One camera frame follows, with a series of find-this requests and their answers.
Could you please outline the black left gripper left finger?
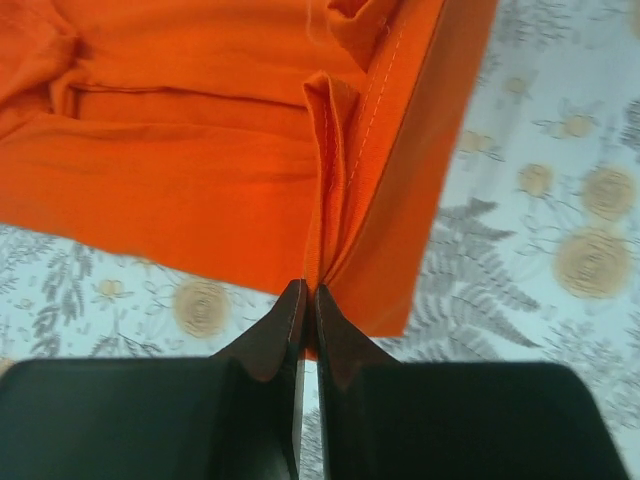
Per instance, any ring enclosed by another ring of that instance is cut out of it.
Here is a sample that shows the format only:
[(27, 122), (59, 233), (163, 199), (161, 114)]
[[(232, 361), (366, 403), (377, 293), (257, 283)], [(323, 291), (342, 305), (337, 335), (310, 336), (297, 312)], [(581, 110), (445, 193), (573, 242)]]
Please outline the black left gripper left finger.
[(308, 288), (204, 357), (28, 360), (1, 379), (5, 479), (295, 479)]

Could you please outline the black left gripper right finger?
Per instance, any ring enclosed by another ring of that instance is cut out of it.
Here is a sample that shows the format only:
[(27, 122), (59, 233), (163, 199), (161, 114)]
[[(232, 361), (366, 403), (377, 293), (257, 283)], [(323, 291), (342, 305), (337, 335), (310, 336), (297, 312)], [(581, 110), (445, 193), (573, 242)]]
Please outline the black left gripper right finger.
[(315, 296), (329, 479), (624, 479), (588, 388), (549, 362), (401, 362)]

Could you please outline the orange t shirt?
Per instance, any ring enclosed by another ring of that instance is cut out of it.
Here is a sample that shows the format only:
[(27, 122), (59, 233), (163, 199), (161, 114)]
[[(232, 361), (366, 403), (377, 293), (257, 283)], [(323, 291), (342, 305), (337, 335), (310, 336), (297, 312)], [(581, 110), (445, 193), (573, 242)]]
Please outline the orange t shirt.
[(1, 357), (403, 332), (493, 1), (5, 1)]

